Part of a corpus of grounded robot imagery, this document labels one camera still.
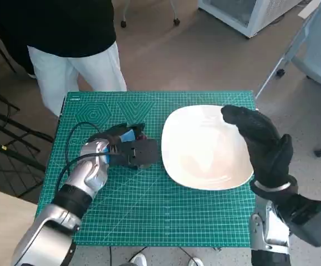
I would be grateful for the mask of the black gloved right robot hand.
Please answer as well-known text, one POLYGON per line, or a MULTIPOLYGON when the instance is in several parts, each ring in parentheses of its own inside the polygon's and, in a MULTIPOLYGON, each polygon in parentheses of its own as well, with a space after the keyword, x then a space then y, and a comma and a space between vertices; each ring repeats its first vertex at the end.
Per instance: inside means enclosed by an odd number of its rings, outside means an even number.
POLYGON ((237 126, 243 136, 255 179, 267 188, 288 183, 293 157, 292 137, 280 135, 271 120, 257 110, 226 105, 221 113, 224 121, 237 126))

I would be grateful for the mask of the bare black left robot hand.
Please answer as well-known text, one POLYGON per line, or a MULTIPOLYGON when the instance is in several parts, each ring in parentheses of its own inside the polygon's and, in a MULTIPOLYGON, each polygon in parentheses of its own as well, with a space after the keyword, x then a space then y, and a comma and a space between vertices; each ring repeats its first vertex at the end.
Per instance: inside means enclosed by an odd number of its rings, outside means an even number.
MULTIPOLYGON (((118 154, 118 144, 121 142, 138 141, 147 139, 144 133, 145 124, 133 124, 128 126, 127 123, 115 125, 103 132, 93 134, 88 138, 88 142, 106 139, 109 141, 107 152, 118 154)), ((146 165, 135 165, 127 163, 126 158, 122 156, 107 155, 109 166, 125 166, 131 169, 144 168, 146 165)))

